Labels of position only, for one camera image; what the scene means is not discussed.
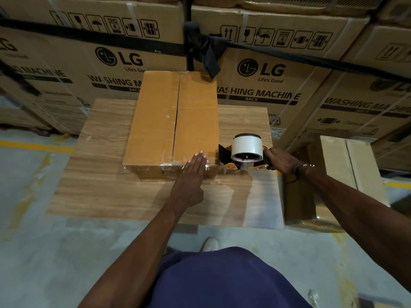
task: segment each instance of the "white shoe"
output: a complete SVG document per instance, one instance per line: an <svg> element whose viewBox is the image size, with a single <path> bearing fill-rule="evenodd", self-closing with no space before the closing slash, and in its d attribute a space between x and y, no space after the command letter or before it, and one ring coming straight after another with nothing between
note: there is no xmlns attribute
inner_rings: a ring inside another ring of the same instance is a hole
<svg viewBox="0 0 411 308"><path fill-rule="evenodd" d="M212 252L219 250L218 241L216 238L209 237L207 240L204 241L200 252Z"/></svg>

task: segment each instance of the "person's left arm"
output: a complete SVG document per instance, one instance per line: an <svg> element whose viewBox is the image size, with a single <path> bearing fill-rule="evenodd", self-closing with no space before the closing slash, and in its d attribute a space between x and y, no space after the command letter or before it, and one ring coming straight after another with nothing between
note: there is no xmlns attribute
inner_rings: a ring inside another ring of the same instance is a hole
<svg viewBox="0 0 411 308"><path fill-rule="evenodd" d="M156 217L104 272L79 308L139 307L147 295L177 222L185 210L203 201L207 157L193 156L177 178Z"/></svg>

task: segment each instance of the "person's right arm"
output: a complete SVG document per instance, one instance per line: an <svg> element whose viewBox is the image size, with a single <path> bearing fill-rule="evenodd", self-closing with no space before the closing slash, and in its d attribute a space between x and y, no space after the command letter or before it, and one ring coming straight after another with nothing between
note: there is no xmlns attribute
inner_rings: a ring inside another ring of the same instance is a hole
<svg viewBox="0 0 411 308"><path fill-rule="evenodd" d="M303 166L284 150L264 149L273 170L309 183L341 227L383 269L411 292L411 220L366 194Z"/></svg>

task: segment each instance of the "tape roll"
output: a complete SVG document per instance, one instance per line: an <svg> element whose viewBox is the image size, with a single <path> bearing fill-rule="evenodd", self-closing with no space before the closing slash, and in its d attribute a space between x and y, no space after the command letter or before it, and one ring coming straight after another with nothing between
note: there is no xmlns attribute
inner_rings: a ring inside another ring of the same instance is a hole
<svg viewBox="0 0 411 308"><path fill-rule="evenodd" d="M254 163L263 160L263 141L257 134L238 134L231 145L231 158L241 163Z"/></svg>

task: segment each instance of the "table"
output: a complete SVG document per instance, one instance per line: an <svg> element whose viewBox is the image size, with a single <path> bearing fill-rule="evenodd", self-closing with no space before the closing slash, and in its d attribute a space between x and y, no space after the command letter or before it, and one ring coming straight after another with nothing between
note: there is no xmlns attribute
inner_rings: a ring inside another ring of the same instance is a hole
<svg viewBox="0 0 411 308"><path fill-rule="evenodd" d="M59 181L51 214L151 220L170 194L172 181L140 181L122 165L136 101L98 99ZM266 108L219 105L220 144L258 133L271 146ZM283 229L277 172L221 169L204 181L204 201L181 223Z"/></svg>

